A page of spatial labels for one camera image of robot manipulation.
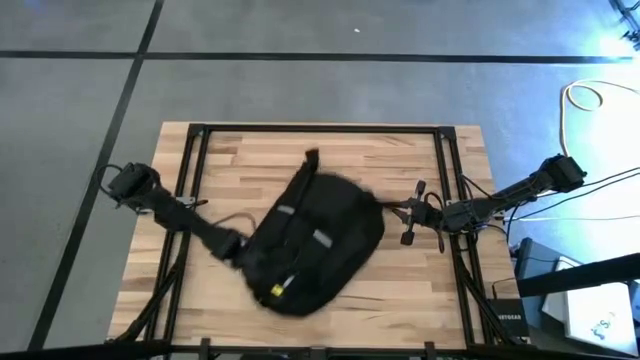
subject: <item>coiled white cable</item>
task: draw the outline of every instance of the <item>coiled white cable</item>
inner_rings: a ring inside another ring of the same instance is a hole
[[[596,110],[600,109],[602,107],[602,104],[604,103],[604,97],[602,96],[602,94],[598,90],[596,90],[593,87],[593,84],[604,84],[604,85],[614,86],[614,87],[617,87],[617,88],[620,88],[620,89],[629,90],[629,91],[633,92],[634,94],[640,96],[640,89],[634,89],[634,88],[629,87],[629,86],[617,84],[617,83],[614,83],[614,82],[611,82],[611,81],[598,80],[598,79],[577,80],[577,81],[574,81],[571,84],[565,86],[562,89],[562,95],[561,95],[561,98],[560,98],[560,147],[562,147],[562,152],[567,157],[569,157],[571,155],[569,155],[569,147],[567,146],[567,138],[566,138],[566,131],[565,131],[566,102],[568,101],[569,103],[571,103],[571,105],[573,105],[573,106],[575,106],[578,109],[583,110],[583,111],[591,112],[591,111],[596,111]],[[585,90],[588,90],[588,91],[592,92],[598,98],[598,104],[593,106],[593,107],[587,107],[587,106],[584,106],[584,105],[580,104],[579,102],[577,102],[573,98],[573,94],[571,93],[571,91],[574,88],[583,88]]]

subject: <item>cable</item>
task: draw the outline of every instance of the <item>cable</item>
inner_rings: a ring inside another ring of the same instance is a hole
[[[565,131],[565,122],[566,122],[565,121],[565,109],[566,109],[565,103],[566,103],[566,101],[568,100],[569,103],[571,103],[571,105],[577,107],[580,110],[588,111],[588,112],[592,112],[592,111],[596,111],[596,110],[600,109],[602,107],[602,104],[604,103],[604,97],[602,96],[602,94],[598,90],[593,88],[593,85],[588,85],[589,83],[604,84],[604,85],[610,85],[610,86],[618,87],[618,88],[621,88],[621,89],[629,90],[629,91],[633,92],[634,94],[640,96],[640,90],[638,90],[638,89],[634,89],[632,87],[616,84],[616,83],[609,82],[609,81],[597,80],[597,79],[577,80],[577,81],[574,81],[571,84],[565,86],[562,89],[562,93],[561,93],[561,96],[560,96],[560,147],[562,148],[562,152],[564,153],[564,155],[567,156],[567,157],[569,157],[571,155],[569,155],[569,148],[567,146],[566,131]],[[591,91],[598,98],[598,105],[596,105],[594,107],[586,107],[586,106],[578,103],[573,98],[573,94],[571,93],[571,91],[574,88],[583,88],[585,90]]]
[[[552,221],[552,220],[560,220],[560,221],[616,221],[616,220],[626,220],[626,219],[633,219],[633,218],[640,218],[640,214],[639,215],[618,216],[618,217],[608,217],[608,218],[546,217],[546,218],[514,219],[512,221],[524,221],[524,222]]]
[[[640,175],[640,173],[635,173],[635,174],[633,174],[633,175],[625,176],[625,177],[623,177],[623,178],[621,178],[621,179],[614,180],[614,181],[612,181],[612,182],[610,182],[610,183],[606,183],[606,184],[604,184],[604,185],[602,185],[602,186],[598,186],[597,188],[595,188],[595,189],[593,189],[593,190],[587,191],[586,193],[582,193],[582,194],[580,194],[580,195],[576,195],[576,196],[572,196],[572,197],[566,198],[566,199],[564,199],[564,200],[562,200],[562,201],[558,201],[557,203],[555,203],[555,204],[553,204],[553,205],[551,205],[551,206],[547,206],[547,207],[545,207],[545,208],[542,208],[542,209],[540,209],[540,210],[534,211],[534,212],[529,213],[529,214],[527,214],[527,215],[520,216],[519,218],[515,219],[515,221],[519,221],[520,219],[527,218],[527,217],[529,217],[529,216],[531,216],[531,215],[539,214],[539,213],[541,213],[541,212],[543,212],[543,211],[547,211],[547,210],[549,210],[549,209],[551,209],[551,208],[554,208],[554,207],[556,207],[556,206],[559,206],[559,205],[561,205],[561,204],[564,204],[564,203],[566,203],[567,201],[570,201],[570,200],[573,200],[573,199],[577,199],[577,198],[580,198],[580,197],[583,197],[583,196],[589,195],[589,194],[594,193],[594,192],[596,192],[596,191],[598,191],[598,190],[600,190],[600,189],[603,189],[603,188],[605,188],[605,187],[607,187],[607,186],[609,186],[609,185],[613,185],[613,184],[615,184],[615,183],[618,183],[618,182],[620,182],[620,181],[623,181],[623,180],[626,180],[626,179],[629,179],[629,178],[632,178],[632,177],[634,177],[634,176],[638,176],[638,175]],[[513,213],[511,214],[511,217],[512,217],[512,218],[510,218],[510,219],[509,219],[509,225],[511,225],[511,222],[512,222],[512,221],[514,221],[514,219],[513,219]]]
[[[463,181],[462,183],[464,184],[464,188],[467,192],[467,195],[469,196],[469,199],[473,200],[473,191],[471,191],[471,187],[469,186],[469,183],[466,181]]]
[[[235,218],[245,218],[245,219],[249,219],[249,221],[251,221],[251,227],[253,228],[253,231],[256,231],[256,229],[258,228],[257,224],[256,224],[256,219],[253,217],[253,215],[249,214],[248,212],[237,212],[237,213],[233,213],[229,216],[223,217],[222,219],[214,222],[213,224],[211,224],[212,226],[216,226],[216,225],[220,225],[223,222],[227,222],[231,219],[235,219]]]
[[[438,204],[440,204],[440,210],[442,210],[444,208],[444,203],[442,202],[442,198],[440,198],[440,195],[430,191],[424,196],[424,198],[427,201],[429,201],[429,196],[433,196],[436,199],[436,201],[438,202]]]
[[[488,192],[486,192],[483,188],[480,187],[480,185],[476,184],[473,180],[469,179],[465,174],[460,174],[460,176],[462,176],[462,179],[465,182],[470,183],[471,185],[473,185],[474,188],[478,189],[481,193],[483,193],[486,197],[488,197],[489,199],[492,198],[491,194],[489,194]]]
[[[474,230],[475,232],[480,232],[480,231],[482,231],[482,230],[486,230],[487,228],[494,228],[494,229],[496,229],[496,230],[499,230],[501,233],[503,233],[503,234],[507,235],[507,232],[506,232],[502,227],[500,227],[500,226],[498,226],[498,225],[493,225],[493,224],[484,224],[484,225],[482,225],[482,226],[480,226],[480,227],[477,227],[477,228],[475,228],[475,229],[473,229],[473,230]]]
[[[573,265],[572,263],[567,262],[565,260],[562,260],[560,258],[555,259],[555,260],[545,260],[545,259],[538,259],[536,257],[529,256],[529,257],[526,257],[526,258],[522,259],[522,261],[527,261],[527,260],[536,260],[536,261],[540,261],[540,262],[551,262],[551,263],[562,262],[562,263],[565,263],[565,264],[567,264],[567,265],[569,265],[571,267],[575,267],[575,265]],[[509,281],[509,280],[515,280],[515,277],[512,276],[510,278],[500,279],[500,280],[496,280],[496,281],[491,283],[491,292],[493,293],[493,298],[494,299],[498,298],[498,294],[496,292],[496,284],[497,283],[501,283],[501,282],[505,282],[505,281]]]
[[[524,204],[526,204],[526,202],[518,203],[513,208],[513,212],[511,213],[511,216],[509,216],[509,223],[507,224],[507,232],[505,233],[507,237],[507,245],[509,245],[509,234],[511,233],[511,223],[513,222],[513,217],[516,215],[516,211],[518,211],[518,208],[520,207],[520,205],[524,205]]]
[[[630,172],[632,172],[632,171],[636,171],[636,170],[640,170],[640,167],[635,167],[635,168],[631,168],[631,169],[629,169],[629,170],[621,171],[621,172],[619,172],[619,173],[617,173],[617,174],[613,174],[613,175],[611,175],[611,176],[607,176],[607,177],[606,177],[606,178],[604,178],[604,179],[600,179],[600,180],[598,180],[598,181],[594,181],[594,182],[590,182],[590,183],[584,184],[584,185],[582,185],[580,188],[584,188],[584,187],[588,187],[588,186],[597,185],[597,184],[603,183],[603,182],[605,182],[605,181],[607,181],[607,180],[610,180],[610,179],[616,178],[616,177],[618,177],[618,176],[620,176],[620,175],[628,174],[628,173],[630,173]],[[547,196],[554,196],[554,195],[558,195],[558,194],[564,194],[564,193],[561,193],[561,192],[552,192],[552,193],[549,193],[549,194],[542,194],[542,195],[538,195],[538,196],[537,196],[537,198],[543,198],[543,197],[547,197]]]

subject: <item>wooden table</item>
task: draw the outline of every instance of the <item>wooden table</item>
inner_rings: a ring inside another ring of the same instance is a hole
[[[175,187],[187,127],[184,122],[166,122],[160,133],[152,165],[167,189]],[[480,127],[457,126],[456,132],[465,175],[493,190]],[[379,198],[404,200],[418,179],[427,182],[428,191],[440,193],[433,142],[433,137],[420,134],[216,132],[208,145],[200,188],[200,199],[209,203],[198,212],[214,221],[246,211],[260,221],[311,147],[320,149],[322,171],[343,174]],[[191,164],[197,149],[196,143]],[[455,189],[448,146],[445,154],[450,186]],[[256,306],[242,276],[213,259],[193,239],[173,342],[197,345],[202,337],[210,337],[216,345],[420,348],[424,341],[433,341],[436,348],[464,348],[448,241],[446,253],[440,254],[435,233],[417,229],[414,245],[405,247],[400,245],[404,231],[400,221],[386,214],[385,224],[384,238],[365,267],[326,308],[304,319],[283,318]],[[251,233],[249,225],[243,219],[226,224]],[[110,337],[124,331],[151,296],[164,234],[151,216],[139,217]],[[491,283],[513,277],[513,271],[504,234],[490,228],[479,238],[485,289],[490,294]],[[500,297],[518,296],[514,281],[496,286]],[[470,295],[469,302],[476,342],[481,342],[479,315]],[[164,326],[166,303],[158,333]]]

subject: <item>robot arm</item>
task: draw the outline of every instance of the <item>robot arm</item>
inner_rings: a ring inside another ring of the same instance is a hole
[[[420,181],[414,197],[388,207],[407,224],[407,231],[402,234],[401,242],[411,245],[414,224],[438,232],[474,231],[495,213],[511,209],[525,201],[535,201],[536,196],[545,191],[566,193],[575,190],[583,185],[586,175],[573,158],[556,155],[543,161],[540,168],[527,178],[489,197],[458,201],[439,210],[431,206],[426,198],[420,200],[425,189],[424,181]],[[398,209],[409,209],[410,212],[404,213]]]

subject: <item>black cable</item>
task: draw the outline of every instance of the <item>black cable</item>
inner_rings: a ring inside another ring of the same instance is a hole
[[[551,206],[547,206],[547,207],[545,207],[545,208],[542,208],[542,209],[540,209],[540,210],[536,210],[536,211],[534,211],[534,212],[532,212],[532,213],[529,213],[529,214],[527,214],[527,215],[520,216],[520,217],[518,217],[518,218],[517,218],[517,219],[515,219],[515,220],[516,220],[516,221],[518,221],[518,220],[520,220],[520,219],[524,219],[524,218],[527,218],[527,217],[529,217],[529,216],[532,216],[532,215],[535,215],[535,214],[539,214],[539,213],[541,213],[541,212],[543,212],[543,211],[547,211],[547,210],[549,210],[549,209],[551,209],[551,208],[554,208],[554,207],[556,207],[556,206],[559,206],[559,205],[561,205],[561,204],[563,204],[563,203],[565,203],[565,202],[567,202],[567,201],[570,201],[570,200],[573,200],[573,199],[577,199],[577,198],[580,198],[580,197],[583,197],[583,196],[589,195],[589,194],[594,193],[594,192],[596,192],[596,191],[598,191],[598,190],[600,190],[600,189],[603,189],[603,188],[605,188],[605,187],[607,187],[607,186],[609,186],[609,185],[613,185],[613,184],[615,184],[615,183],[618,183],[618,182],[620,182],[620,181],[623,181],[623,180],[626,180],[626,179],[629,179],[629,178],[632,178],[632,177],[634,177],[634,176],[638,176],[638,175],[640,175],[640,173],[635,173],[635,174],[633,174],[633,175],[625,176],[625,177],[623,177],[623,178],[621,178],[621,179],[618,179],[618,180],[612,181],[612,182],[610,182],[610,183],[606,183],[606,184],[604,184],[604,185],[602,185],[602,186],[598,186],[597,188],[595,188],[595,189],[593,189],[593,190],[590,190],[590,191],[587,191],[586,193],[582,193],[582,194],[580,194],[580,195],[576,195],[576,196],[572,196],[572,197],[566,198],[566,199],[564,199],[564,200],[562,200],[562,201],[559,201],[559,202],[557,202],[557,203],[555,203],[555,204],[553,204],[553,205],[551,205]],[[511,225],[511,222],[512,222],[512,221],[513,221],[513,214],[511,215],[511,218],[509,219],[509,225]]]
[[[513,212],[511,213],[511,216],[509,216],[509,223],[507,224],[507,231],[505,232],[505,236],[507,237],[507,246],[509,246],[509,234],[511,233],[511,223],[513,223],[513,217],[516,215],[516,211],[518,211],[518,208],[520,207],[520,205],[524,205],[526,204],[526,202],[520,202],[516,205],[516,207],[513,208]]]
[[[216,225],[220,225],[223,222],[227,222],[231,219],[235,219],[235,218],[245,218],[245,219],[249,219],[249,221],[251,221],[251,227],[253,228],[253,231],[256,231],[256,229],[258,228],[258,225],[256,223],[256,219],[253,217],[253,215],[251,215],[248,212],[237,212],[237,213],[233,213],[227,217],[223,217],[222,219],[214,222],[213,224],[211,224],[212,226],[216,226]]]
[[[469,179],[465,174],[460,174],[460,176],[462,176],[462,179],[465,182],[470,183],[471,185],[473,185],[474,188],[478,189],[481,193],[483,193],[486,197],[488,197],[489,199],[491,199],[491,194],[489,194],[488,192],[486,192],[483,188],[480,187],[480,185],[476,184],[473,180]]]
[[[640,170],[640,167],[635,167],[635,168],[633,168],[633,169],[629,169],[629,170],[621,171],[621,172],[619,172],[619,173],[617,173],[617,174],[613,174],[613,175],[611,175],[611,176],[607,176],[607,177],[606,177],[606,178],[604,178],[604,179],[600,179],[600,180],[598,180],[598,181],[594,181],[594,182],[592,182],[592,183],[584,184],[584,185],[582,185],[582,186],[581,186],[581,188],[583,188],[583,187],[587,187],[587,186],[591,186],[591,185],[600,184],[600,183],[605,182],[605,181],[607,181],[607,180],[613,179],[614,177],[618,177],[618,176],[620,176],[620,175],[624,175],[624,174],[627,174],[627,173],[630,173],[630,172],[632,172],[632,171],[636,171],[636,170]]]
[[[555,259],[555,260],[544,260],[544,259],[538,259],[536,257],[533,256],[529,256],[526,257],[524,259],[522,259],[522,261],[527,261],[527,260],[536,260],[536,261],[541,261],[541,262],[551,262],[551,263],[555,263],[555,262],[563,262],[571,267],[575,267],[575,265],[571,264],[570,262],[567,262],[565,260],[562,259]],[[515,280],[515,277],[510,277],[510,278],[506,278],[506,279],[501,279],[501,280],[496,280],[494,282],[491,283],[491,292],[493,293],[493,298],[497,299],[498,298],[498,294],[496,292],[496,284],[504,282],[504,281],[509,281],[509,280]]]
[[[629,170],[621,171],[621,172],[619,172],[617,174],[613,174],[611,176],[607,176],[604,179],[600,179],[598,181],[594,181],[594,182],[590,182],[590,183],[584,184],[584,185],[582,185],[580,187],[580,189],[588,187],[588,186],[593,186],[593,185],[597,185],[597,184],[603,183],[603,182],[605,182],[607,180],[611,180],[611,179],[616,178],[616,177],[618,177],[620,175],[628,174],[628,173],[630,173],[632,171],[636,171],[636,170],[640,170],[640,167],[635,167],[635,168],[631,168]],[[554,192],[554,193],[547,194],[547,195],[540,195],[540,196],[538,196],[538,198],[543,198],[543,197],[547,197],[547,196],[555,196],[555,195],[560,195],[560,194],[564,194],[564,193],[562,193],[562,192]]]
[[[442,202],[442,198],[440,198],[440,195],[438,195],[438,194],[436,194],[436,193],[434,193],[432,191],[429,191],[424,197],[425,200],[429,201],[429,196],[433,196],[436,199],[436,201],[438,202],[438,204],[440,204],[440,210],[444,209],[444,203]]]
[[[482,230],[486,230],[487,228],[496,229],[496,230],[500,231],[501,233],[503,233],[505,236],[507,235],[507,232],[501,226],[493,225],[493,224],[484,224],[484,225],[482,225],[480,227],[477,227],[477,228],[475,228],[473,230],[475,232],[480,232]]]
[[[471,186],[469,186],[469,183],[466,181],[463,181],[462,183],[464,184],[464,188],[467,190],[467,195],[469,196],[469,199],[473,200],[473,191],[471,191]]]

